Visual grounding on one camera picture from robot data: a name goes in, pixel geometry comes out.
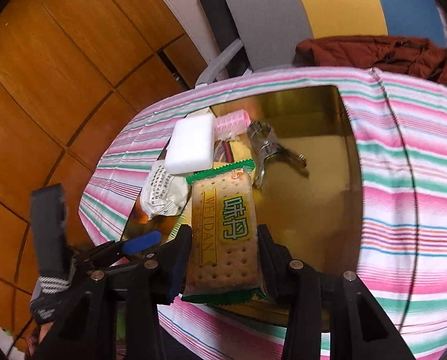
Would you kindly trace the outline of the orange white snack bag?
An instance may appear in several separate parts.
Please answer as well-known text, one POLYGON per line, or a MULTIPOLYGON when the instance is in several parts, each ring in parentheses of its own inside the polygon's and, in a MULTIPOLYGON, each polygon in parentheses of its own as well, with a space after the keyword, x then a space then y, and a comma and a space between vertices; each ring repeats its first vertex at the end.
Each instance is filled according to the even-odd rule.
POLYGON ((145 179, 134 206, 135 218, 146 224, 156 216, 180 215, 188 202, 189 185, 180 175, 171 175, 163 160, 157 160, 145 179))

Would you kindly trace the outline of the weidan cracker packet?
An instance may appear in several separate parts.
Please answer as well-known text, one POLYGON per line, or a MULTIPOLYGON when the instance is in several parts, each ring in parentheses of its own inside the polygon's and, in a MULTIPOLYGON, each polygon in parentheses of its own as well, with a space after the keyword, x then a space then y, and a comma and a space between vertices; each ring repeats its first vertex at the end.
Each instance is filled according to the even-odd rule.
POLYGON ((264 298, 252 159, 186 177, 191 187, 192 249, 184 302, 211 306, 264 298))

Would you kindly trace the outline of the white foam block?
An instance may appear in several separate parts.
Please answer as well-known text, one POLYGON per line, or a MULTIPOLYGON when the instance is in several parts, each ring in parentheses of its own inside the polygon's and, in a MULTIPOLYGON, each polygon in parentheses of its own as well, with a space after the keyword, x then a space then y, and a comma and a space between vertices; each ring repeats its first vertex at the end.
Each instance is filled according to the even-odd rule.
POLYGON ((166 149, 165 170, 183 175, 211 169, 214 142, 215 117, 211 113, 179 120, 166 149))

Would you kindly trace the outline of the gold tin tray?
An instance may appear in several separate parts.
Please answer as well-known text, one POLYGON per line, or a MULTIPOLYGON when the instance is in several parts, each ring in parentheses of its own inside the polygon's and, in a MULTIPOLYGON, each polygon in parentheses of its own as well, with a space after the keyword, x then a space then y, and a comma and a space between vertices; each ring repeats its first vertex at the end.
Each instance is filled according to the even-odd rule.
POLYGON ((338 275, 356 269, 363 222, 359 156, 338 89, 316 86, 240 98, 194 112, 216 117, 245 110, 273 127, 280 144, 307 165, 275 155, 253 192, 259 224, 293 258, 338 275))

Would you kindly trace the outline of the striped pink tablecloth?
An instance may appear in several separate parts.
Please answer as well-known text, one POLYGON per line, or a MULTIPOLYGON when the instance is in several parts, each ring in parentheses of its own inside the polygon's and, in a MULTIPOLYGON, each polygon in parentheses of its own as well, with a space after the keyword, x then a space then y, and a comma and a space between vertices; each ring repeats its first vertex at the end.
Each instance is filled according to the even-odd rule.
POLYGON ((118 240, 176 122, 256 94, 335 86, 355 134, 363 181, 357 273, 417 359, 447 349, 447 87, 343 67, 254 73, 195 88, 134 117, 101 156, 79 216, 95 244, 118 240))

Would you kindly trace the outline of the wooden wardrobe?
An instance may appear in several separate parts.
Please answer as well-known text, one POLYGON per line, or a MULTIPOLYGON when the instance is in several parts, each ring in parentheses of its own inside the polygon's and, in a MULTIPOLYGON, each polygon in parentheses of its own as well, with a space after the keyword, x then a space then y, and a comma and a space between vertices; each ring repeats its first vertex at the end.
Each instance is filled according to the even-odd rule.
POLYGON ((60 183, 67 234, 101 155, 147 106, 206 64, 163 0, 10 0, 0 13, 0 327, 23 351, 38 276, 32 191, 60 183))

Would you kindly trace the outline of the dark red puffer jacket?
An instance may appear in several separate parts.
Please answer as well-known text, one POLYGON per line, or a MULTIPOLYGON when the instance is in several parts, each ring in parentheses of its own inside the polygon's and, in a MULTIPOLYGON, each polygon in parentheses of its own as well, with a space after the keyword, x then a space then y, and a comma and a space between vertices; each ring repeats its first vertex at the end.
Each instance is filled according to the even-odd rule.
POLYGON ((447 49, 428 38, 322 37, 299 42, 296 52, 313 66, 378 68, 447 86, 447 49))

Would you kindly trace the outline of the grey yellow blue chair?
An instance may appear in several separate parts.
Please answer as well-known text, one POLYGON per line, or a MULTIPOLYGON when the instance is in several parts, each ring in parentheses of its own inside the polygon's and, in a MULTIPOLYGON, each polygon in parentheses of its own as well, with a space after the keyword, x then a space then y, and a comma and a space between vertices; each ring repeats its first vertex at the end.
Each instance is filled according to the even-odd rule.
POLYGON ((198 0, 219 55, 198 77, 211 83, 225 70, 271 70, 303 63, 299 41, 354 35, 428 38, 447 44, 436 0, 198 0))

